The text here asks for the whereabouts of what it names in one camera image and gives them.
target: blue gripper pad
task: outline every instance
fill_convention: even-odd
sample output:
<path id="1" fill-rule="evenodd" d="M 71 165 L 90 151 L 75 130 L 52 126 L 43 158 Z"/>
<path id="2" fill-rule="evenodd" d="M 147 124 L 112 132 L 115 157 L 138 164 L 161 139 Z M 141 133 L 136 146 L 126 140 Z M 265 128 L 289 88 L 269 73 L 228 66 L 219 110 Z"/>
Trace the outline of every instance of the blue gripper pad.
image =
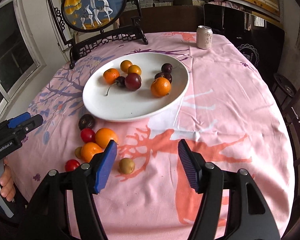
<path id="1" fill-rule="evenodd" d="M 114 160 L 117 156 L 117 143 L 111 140 L 104 151 L 104 156 L 96 173 L 96 183 L 94 189 L 100 193 L 106 187 Z"/>
<path id="2" fill-rule="evenodd" d="M 24 114 L 21 114 L 15 118 L 10 119 L 8 128 L 16 128 L 19 124 L 21 124 L 22 122 L 24 122 L 30 118 L 31 118 L 31 114 L 28 112 L 25 112 Z"/>
<path id="3" fill-rule="evenodd" d="M 202 178 L 202 169 L 184 139 L 178 143 L 178 154 L 190 187 L 198 192 L 199 182 Z"/>

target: cherry stem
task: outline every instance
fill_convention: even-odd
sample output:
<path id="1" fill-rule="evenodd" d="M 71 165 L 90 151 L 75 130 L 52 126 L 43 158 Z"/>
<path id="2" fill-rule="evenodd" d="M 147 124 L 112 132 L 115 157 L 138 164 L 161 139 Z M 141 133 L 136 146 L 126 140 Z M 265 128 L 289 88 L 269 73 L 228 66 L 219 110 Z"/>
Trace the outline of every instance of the cherry stem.
<path id="1" fill-rule="evenodd" d="M 109 90 L 110 90 L 110 87 L 108 88 L 108 91 L 106 93 L 106 97 L 108 96 L 108 93 L 109 93 Z"/>

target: round stool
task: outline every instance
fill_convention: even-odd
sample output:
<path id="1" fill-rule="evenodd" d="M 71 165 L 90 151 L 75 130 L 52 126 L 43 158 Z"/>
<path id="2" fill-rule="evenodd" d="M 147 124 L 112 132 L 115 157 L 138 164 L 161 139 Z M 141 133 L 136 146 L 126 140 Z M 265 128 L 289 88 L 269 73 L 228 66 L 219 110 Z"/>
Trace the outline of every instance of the round stool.
<path id="1" fill-rule="evenodd" d="M 294 87 L 294 85 L 292 85 L 292 83 L 284 76 L 275 73 L 274 75 L 274 80 L 275 80 L 275 84 L 276 87 L 274 88 L 274 93 L 276 92 L 277 88 L 279 87 L 286 95 L 285 99 L 283 100 L 282 104 L 280 106 L 282 106 L 286 99 L 289 98 L 293 98 L 295 96 L 295 94 L 297 93 L 296 88 Z"/>

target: red cherry tomato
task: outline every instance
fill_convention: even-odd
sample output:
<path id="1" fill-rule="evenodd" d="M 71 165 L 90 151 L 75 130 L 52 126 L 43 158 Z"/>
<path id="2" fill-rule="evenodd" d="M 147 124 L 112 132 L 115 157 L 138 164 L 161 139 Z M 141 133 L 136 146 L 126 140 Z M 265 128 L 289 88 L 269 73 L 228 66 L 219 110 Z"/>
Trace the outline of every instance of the red cherry tomato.
<path id="1" fill-rule="evenodd" d="M 77 160 L 69 160 L 66 162 L 65 170 L 66 170 L 66 172 L 74 171 L 79 166 L 80 166 L 80 163 Z"/>
<path id="2" fill-rule="evenodd" d="M 95 135 L 95 132 L 90 128 L 84 128 L 80 133 L 81 139 L 85 143 L 93 142 L 94 135 Z"/>

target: table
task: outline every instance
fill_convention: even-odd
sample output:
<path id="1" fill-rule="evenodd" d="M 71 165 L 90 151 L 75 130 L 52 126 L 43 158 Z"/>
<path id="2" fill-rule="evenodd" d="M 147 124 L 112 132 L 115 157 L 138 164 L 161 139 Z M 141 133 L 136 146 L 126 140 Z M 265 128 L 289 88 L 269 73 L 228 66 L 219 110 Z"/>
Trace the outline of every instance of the table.
<path id="1" fill-rule="evenodd" d="M 125 156 L 136 162 L 134 173 L 121 175 L 116 161 L 106 188 L 94 197 L 108 238 L 187 239 L 201 196 L 190 188 L 178 158 L 181 138 L 223 170 L 247 169 L 282 235 L 294 195 L 292 149 L 280 111 L 256 68 L 224 36 L 213 35 L 211 50 L 195 46 L 195 33 L 146 37 L 149 45 L 116 41 L 93 50 L 73 70 L 66 64 L 36 96 L 28 111 L 41 114 L 43 125 L 9 155 L 21 193 L 30 200 L 47 172 L 63 172 L 65 162 L 82 146 L 82 90 L 93 72 L 116 57 L 159 52 L 181 60 L 189 70 L 182 102 L 139 122 L 97 120 L 94 128 L 114 130 L 119 137 L 117 160 Z M 216 237 L 225 230 L 228 196 L 224 191 Z M 71 201 L 68 206 L 72 233 L 78 237 Z"/>

